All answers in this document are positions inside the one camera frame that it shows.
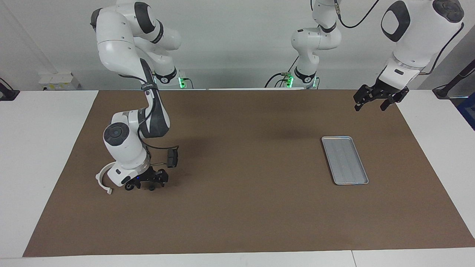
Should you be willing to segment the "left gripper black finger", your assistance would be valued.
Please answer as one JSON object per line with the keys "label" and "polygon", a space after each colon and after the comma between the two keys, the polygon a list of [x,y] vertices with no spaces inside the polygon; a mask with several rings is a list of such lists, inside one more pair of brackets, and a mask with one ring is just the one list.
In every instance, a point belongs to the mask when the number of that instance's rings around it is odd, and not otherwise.
{"label": "left gripper black finger", "polygon": [[374,100],[372,88],[369,86],[361,86],[353,95],[353,99],[355,101],[354,109],[358,112],[364,104]]}
{"label": "left gripper black finger", "polygon": [[391,95],[389,94],[386,100],[380,105],[381,111],[385,111],[390,105],[395,103],[400,103],[405,96],[408,94],[409,89],[405,87],[404,89],[400,90],[399,92]]}

